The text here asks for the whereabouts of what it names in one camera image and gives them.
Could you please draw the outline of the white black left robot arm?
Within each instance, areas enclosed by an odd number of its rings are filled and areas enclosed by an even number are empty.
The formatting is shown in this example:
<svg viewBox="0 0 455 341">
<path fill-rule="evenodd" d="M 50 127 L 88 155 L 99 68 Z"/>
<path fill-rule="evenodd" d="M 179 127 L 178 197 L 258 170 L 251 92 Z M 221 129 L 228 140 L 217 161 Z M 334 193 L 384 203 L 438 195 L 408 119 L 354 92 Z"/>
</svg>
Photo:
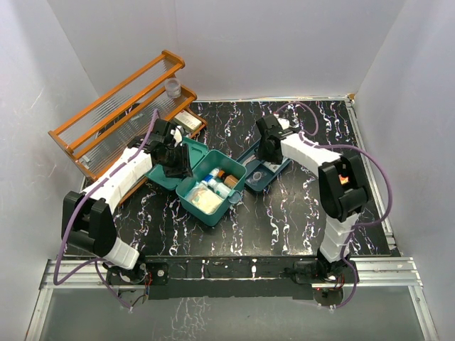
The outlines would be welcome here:
<svg viewBox="0 0 455 341">
<path fill-rule="evenodd" d="M 130 283 L 142 282 L 147 273 L 144 255 L 122 241 L 113 214 L 121 199 L 154 167 L 161 166 L 167 178 L 193 174 L 183 128 L 153 118 L 145 134 L 135 136 L 108 171 L 92 185 L 63 200 L 62 244 L 93 254 L 97 261 Z"/>
</svg>

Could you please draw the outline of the light blue sachet packet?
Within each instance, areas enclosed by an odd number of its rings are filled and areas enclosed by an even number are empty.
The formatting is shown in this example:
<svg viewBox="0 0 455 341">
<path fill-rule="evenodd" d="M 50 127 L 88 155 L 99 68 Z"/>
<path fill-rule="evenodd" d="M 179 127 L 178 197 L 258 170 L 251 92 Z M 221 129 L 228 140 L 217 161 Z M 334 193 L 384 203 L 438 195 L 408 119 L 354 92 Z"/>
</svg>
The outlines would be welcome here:
<svg viewBox="0 0 455 341">
<path fill-rule="evenodd" d="M 274 163 L 270 163 L 270 162 L 264 162 L 262 164 L 266 169 L 268 169 L 269 171 L 271 171 L 272 173 L 279 173 L 280 172 L 280 169 L 282 168 L 282 166 L 284 165 L 283 163 L 280 163 L 280 164 L 274 164 Z"/>
</svg>

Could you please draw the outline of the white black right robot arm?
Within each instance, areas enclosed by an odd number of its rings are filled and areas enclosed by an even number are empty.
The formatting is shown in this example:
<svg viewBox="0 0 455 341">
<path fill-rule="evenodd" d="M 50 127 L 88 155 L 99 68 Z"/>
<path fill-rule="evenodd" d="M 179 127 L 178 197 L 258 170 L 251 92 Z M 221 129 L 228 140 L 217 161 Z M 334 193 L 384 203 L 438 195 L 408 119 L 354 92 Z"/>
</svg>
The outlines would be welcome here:
<svg viewBox="0 0 455 341">
<path fill-rule="evenodd" d="M 348 261 L 354 225 L 371 197 L 361 157 L 345 157 L 324 148 L 273 114 L 258 119 L 256 125 L 260 133 L 256 152 L 259 160 L 278 164 L 288 158 L 318 179 L 320 203 L 326 214 L 323 240 L 316 259 L 295 265 L 291 273 L 297 278 L 335 281 Z"/>
</svg>

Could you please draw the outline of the brown medicine bottle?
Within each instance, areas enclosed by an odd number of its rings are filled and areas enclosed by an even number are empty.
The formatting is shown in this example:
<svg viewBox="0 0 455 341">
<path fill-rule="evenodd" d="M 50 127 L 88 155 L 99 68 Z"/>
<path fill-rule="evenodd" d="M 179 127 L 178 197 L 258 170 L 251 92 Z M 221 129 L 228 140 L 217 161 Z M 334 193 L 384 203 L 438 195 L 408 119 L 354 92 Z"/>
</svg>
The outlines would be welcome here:
<svg viewBox="0 0 455 341">
<path fill-rule="evenodd" d="M 218 178 L 221 179 L 224 185 L 228 186 L 231 189 L 233 189 L 238 183 L 238 179 L 235 176 L 226 173 L 223 170 L 220 170 L 218 172 Z"/>
</svg>

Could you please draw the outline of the bag of cotton balls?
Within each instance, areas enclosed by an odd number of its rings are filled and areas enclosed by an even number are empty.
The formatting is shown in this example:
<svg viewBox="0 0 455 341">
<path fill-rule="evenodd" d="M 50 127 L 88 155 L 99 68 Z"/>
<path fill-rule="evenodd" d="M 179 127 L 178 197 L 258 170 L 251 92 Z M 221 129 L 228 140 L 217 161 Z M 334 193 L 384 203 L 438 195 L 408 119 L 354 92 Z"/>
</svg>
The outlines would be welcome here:
<svg viewBox="0 0 455 341">
<path fill-rule="evenodd" d="M 186 195 L 187 201 L 201 212 L 211 215 L 223 203 L 223 199 L 202 183 L 195 185 Z"/>
</svg>

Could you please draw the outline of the black handled scissors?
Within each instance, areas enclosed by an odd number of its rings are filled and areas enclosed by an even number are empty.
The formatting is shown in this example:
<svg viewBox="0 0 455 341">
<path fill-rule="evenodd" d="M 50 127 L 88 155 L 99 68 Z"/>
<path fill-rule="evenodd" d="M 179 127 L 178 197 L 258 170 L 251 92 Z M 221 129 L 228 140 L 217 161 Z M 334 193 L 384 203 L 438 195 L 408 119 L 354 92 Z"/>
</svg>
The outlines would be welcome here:
<svg viewBox="0 0 455 341">
<path fill-rule="evenodd" d="M 246 166 L 248 163 L 252 162 L 255 159 L 256 159 L 256 155 L 252 154 L 251 156 L 246 158 L 242 164 L 243 164 L 243 166 Z"/>
</svg>

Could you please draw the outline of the white plastic bottle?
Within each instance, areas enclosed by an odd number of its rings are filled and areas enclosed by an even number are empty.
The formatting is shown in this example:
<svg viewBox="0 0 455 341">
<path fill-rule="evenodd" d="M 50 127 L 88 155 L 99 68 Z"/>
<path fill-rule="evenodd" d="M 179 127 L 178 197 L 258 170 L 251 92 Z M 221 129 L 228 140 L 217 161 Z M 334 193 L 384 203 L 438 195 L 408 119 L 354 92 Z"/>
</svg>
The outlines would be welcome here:
<svg viewBox="0 0 455 341">
<path fill-rule="evenodd" d="M 208 187 L 212 189 L 212 191 L 220 196 L 221 198 L 223 199 L 226 199 L 229 197 L 229 194 L 231 192 L 231 189 L 224 185 L 223 183 L 221 182 L 218 182 L 217 180 L 215 179 L 212 179 L 208 182 Z"/>
</svg>

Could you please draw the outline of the green medicine kit box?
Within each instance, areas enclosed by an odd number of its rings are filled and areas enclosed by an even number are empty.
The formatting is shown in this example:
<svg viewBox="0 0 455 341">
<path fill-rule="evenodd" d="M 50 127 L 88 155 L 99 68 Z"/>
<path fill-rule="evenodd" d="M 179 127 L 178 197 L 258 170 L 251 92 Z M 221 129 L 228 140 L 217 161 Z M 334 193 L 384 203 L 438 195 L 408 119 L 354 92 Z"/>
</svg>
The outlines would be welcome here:
<svg viewBox="0 0 455 341">
<path fill-rule="evenodd" d="M 160 165 L 146 176 L 161 187 L 175 191 L 185 210 L 212 227 L 231 205 L 241 201 L 246 167 L 193 139 L 185 137 L 183 145 L 189 149 L 191 177 L 167 178 Z"/>
</svg>

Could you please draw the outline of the bandage roll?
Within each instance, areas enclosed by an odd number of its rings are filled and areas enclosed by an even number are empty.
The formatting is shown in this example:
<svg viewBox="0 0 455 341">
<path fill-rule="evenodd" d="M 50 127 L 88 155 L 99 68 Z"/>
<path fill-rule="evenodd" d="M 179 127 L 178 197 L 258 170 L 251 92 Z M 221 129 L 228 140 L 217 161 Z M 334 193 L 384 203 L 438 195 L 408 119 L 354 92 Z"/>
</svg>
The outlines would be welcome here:
<svg viewBox="0 0 455 341">
<path fill-rule="evenodd" d="M 209 174 L 207 174 L 207 176 L 204 178 L 204 181 L 208 183 L 210 180 L 217 178 L 219 172 L 219 168 L 212 169 L 212 171 L 209 172 Z"/>
</svg>

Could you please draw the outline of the teal divider tray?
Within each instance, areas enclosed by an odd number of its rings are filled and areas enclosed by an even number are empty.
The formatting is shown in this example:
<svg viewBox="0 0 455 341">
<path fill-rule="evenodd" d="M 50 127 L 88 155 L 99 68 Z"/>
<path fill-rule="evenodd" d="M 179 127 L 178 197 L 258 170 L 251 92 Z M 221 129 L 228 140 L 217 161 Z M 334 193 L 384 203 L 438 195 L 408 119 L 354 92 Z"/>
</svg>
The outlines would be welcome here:
<svg viewBox="0 0 455 341">
<path fill-rule="evenodd" d="M 258 147 L 259 141 L 256 141 L 237 158 L 247 169 L 245 187 L 256 193 L 270 185 L 291 162 L 288 158 L 283 158 L 280 164 L 261 161 L 256 156 Z"/>
</svg>

